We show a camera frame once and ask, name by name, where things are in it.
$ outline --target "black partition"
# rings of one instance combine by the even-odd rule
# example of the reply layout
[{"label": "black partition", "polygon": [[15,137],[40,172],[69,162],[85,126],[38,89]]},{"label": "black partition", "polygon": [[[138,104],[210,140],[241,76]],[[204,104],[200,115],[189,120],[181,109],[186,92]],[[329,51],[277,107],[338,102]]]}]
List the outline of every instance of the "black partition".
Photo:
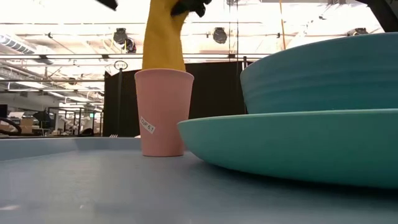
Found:
[{"label": "black partition", "polygon": [[[242,62],[189,63],[187,72],[195,77],[189,118],[244,114],[240,83]],[[123,72],[121,130],[119,137],[139,135],[134,74]],[[119,75],[105,74],[104,136],[117,134]]]},{"label": "black partition", "polygon": [[7,118],[8,105],[0,105],[0,118]]}]

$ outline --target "cup label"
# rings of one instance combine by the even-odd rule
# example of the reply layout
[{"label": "cup label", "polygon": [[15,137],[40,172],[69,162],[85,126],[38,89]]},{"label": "cup label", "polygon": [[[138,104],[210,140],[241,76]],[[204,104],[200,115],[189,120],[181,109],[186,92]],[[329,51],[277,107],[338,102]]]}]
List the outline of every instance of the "cup label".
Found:
[{"label": "cup label", "polygon": [[147,131],[149,131],[151,134],[154,133],[155,131],[155,126],[151,125],[146,121],[143,117],[139,119],[139,122],[141,123],[142,127],[144,127]]}]

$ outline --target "pink cup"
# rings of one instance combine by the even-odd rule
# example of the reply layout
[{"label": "pink cup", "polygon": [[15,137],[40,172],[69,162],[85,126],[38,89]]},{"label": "pink cup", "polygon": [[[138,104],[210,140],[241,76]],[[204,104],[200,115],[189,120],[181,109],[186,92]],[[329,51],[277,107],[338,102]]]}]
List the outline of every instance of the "pink cup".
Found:
[{"label": "pink cup", "polygon": [[188,119],[193,75],[172,69],[136,73],[141,149],[144,156],[182,156],[177,123]]}]

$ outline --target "blue table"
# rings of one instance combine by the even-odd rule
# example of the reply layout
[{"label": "blue table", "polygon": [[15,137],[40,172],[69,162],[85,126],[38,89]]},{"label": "blue table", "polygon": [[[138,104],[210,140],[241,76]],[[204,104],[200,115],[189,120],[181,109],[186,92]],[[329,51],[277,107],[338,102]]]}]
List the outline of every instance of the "blue table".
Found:
[{"label": "blue table", "polygon": [[397,223],[398,192],[143,157],[139,139],[0,140],[0,223]]}]

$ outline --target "stacked dishes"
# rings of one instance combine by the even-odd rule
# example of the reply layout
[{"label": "stacked dishes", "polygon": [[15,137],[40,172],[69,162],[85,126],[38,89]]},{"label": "stacked dishes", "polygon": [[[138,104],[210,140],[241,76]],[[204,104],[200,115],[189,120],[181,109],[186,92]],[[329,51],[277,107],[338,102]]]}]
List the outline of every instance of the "stacked dishes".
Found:
[{"label": "stacked dishes", "polygon": [[398,188],[398,34],[303,45],[245,69],[249,115],[181,122],[185,144],[229,169]]}]

